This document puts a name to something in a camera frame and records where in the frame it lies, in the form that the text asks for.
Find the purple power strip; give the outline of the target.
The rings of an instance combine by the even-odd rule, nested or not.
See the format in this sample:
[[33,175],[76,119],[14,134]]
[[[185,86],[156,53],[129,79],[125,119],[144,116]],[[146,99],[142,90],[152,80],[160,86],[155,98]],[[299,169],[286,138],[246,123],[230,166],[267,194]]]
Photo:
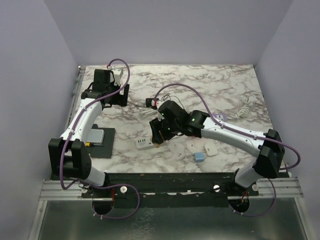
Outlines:
[[250,108],[249,108],[250,100],[249,98],[233,103],[232,106],[230,106],[227,110],[227,113],[219,112],[219,113],[213,113],[213,116],[221,121],[233,121],[233,120],[240,120],[245,119],[250,114]]

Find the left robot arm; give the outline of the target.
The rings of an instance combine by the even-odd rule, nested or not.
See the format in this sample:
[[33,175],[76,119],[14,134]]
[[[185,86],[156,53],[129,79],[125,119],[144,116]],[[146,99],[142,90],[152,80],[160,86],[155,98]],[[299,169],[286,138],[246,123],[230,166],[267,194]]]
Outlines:
[[81,180],[92,185],[94,193],[101,198],[110,193],[109,178],[93,167],[86,142],[104,108],[127,105],[130,86],[121,84],[122,76],[123,70],[118,67],[95,69],[93,82],[82,92],[70,125],[59,138],[52,138],[48,143],[52,173],[62,179]]

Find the beige cube socket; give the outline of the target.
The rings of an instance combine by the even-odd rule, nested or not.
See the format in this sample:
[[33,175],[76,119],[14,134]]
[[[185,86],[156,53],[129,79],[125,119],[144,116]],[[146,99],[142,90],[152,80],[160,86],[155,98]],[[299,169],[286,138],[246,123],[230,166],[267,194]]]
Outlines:
[[165,145],[166,145],[166,142],[163,142],[163,143],[161,143],[161,144],[153,143],[153,145],[154,145],[155,148],[159,148],[159,147],[165,146]]

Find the blue cube plug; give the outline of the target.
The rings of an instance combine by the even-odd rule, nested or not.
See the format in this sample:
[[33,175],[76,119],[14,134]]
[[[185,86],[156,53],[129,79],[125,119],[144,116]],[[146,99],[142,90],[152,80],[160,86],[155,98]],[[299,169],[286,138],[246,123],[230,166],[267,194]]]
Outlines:
[[196,152],[194,153],[194,161],[196,163],[201,163],[205,160],[205,155],[203,152]]

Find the aluminium frame rail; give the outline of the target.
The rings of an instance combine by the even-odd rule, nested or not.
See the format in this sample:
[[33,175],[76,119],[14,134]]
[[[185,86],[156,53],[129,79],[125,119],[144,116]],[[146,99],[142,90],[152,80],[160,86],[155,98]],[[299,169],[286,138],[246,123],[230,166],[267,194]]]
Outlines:
[[[262,178],[249,188],[248,194],[250,199],[270,199],[274,195],[279,199],[304,197],[297,178],[276,178],[272,180]],[[107,197],[101,197],[81,188],[77,183],[64,190],[58,180],[45,180],[42,184],[39,199],[41,201],[111,201],[112,195],[108,194]]]

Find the white plug adapter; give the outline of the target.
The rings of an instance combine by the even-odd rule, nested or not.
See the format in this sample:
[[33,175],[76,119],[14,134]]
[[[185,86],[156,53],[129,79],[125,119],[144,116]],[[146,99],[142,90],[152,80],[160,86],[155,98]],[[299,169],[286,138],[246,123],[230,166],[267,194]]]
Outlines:
[[206,143],[204,145],[204,150],[209,157],[216,156],[218,154],[218,149],[214,143]]

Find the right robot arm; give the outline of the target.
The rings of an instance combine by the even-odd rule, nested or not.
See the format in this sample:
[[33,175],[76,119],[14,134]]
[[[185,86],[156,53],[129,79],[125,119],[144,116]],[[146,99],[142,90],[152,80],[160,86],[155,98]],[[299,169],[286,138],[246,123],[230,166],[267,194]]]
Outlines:
[[273,129],[261,132],[237,127],[200,110],[187,112],[172,100],[157,107],[157,117],[149,125],[151,142],[155,145],[182,134],[220,141],[253,156],[253,161],[235,171],[229,184],[236,196],[242,195],[259,179],[279,176],[285,149],[279,133]]

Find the black mat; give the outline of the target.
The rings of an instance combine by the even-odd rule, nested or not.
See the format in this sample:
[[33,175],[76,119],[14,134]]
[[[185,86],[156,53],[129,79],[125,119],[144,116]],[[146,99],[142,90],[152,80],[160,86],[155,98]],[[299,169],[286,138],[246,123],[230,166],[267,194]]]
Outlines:
[[113,153],[116,130],[114,128],[93,128],[104,130],[103,146],[86,147],[87,152],[92,158],[110,159]]

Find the grey plastic box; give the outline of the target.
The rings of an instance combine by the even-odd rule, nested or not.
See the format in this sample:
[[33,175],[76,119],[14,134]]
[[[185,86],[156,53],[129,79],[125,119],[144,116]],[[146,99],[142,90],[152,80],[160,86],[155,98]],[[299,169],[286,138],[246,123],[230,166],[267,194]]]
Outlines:
[[88,133],[86,142],[93,144],[102,144],[105,132],[103,129],[91,129]]

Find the white power strip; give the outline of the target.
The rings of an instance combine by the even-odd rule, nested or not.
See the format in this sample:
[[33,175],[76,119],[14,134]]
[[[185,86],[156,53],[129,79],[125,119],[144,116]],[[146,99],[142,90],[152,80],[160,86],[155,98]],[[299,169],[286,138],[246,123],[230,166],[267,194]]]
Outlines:
[[[151,117],[155,113],[156,113],[156,111],[153,108],[148,108],[146,110],[143,110],[139,115],[144,120],[147,117]],[[138,139],[135,142],[135,145],[136,145],[136,148],[139,151],[151,149],[151,148],[154,147],[154,145],[152,144],[150,138],[147,138],[147,137],[143,137],[143,138]]]

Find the yellow screwdriver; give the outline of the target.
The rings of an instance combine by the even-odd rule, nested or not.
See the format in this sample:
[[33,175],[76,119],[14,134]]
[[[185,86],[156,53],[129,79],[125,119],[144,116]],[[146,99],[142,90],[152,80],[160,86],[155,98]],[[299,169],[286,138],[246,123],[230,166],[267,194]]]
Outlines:
[[94,147],[94,146],[103,146],[103,144],[93,143],[93,142],[86,142],[86,147]]

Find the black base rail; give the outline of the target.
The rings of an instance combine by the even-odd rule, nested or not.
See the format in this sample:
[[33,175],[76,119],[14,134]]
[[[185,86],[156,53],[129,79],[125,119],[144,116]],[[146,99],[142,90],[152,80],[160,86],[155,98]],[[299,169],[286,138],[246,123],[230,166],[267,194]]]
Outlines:
[[90,187],[81,196],[116,208],[227,207],[228,199],[241,200],[258,193],[234,183],[227,173],[111,173],[111,189]]

